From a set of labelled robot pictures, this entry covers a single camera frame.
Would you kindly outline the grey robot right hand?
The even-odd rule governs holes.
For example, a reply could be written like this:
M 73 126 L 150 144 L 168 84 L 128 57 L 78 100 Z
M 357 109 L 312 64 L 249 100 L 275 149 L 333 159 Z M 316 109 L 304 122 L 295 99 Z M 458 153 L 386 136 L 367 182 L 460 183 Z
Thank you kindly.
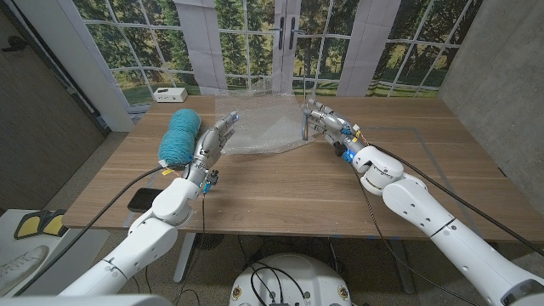
M 335 155 L 348 162 L 368 145 L 361 133 L 343 115 L 316 99 L 308 99 L 303 104 L 303 140 L 309 138 L 311 130 L 321 133 L 334 148 Z

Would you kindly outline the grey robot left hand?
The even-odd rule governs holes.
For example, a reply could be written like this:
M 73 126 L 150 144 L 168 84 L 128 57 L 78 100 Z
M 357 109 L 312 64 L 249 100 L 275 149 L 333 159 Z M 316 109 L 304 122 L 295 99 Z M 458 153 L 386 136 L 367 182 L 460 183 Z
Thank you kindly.
M 184 176 L 190 182 L 200 185 L 221 156 L 222 149 L 235 133 L 231 127 L 239 120 L 236 111 L 228 113 L 210 127 L 196 142 L 192 160 Z

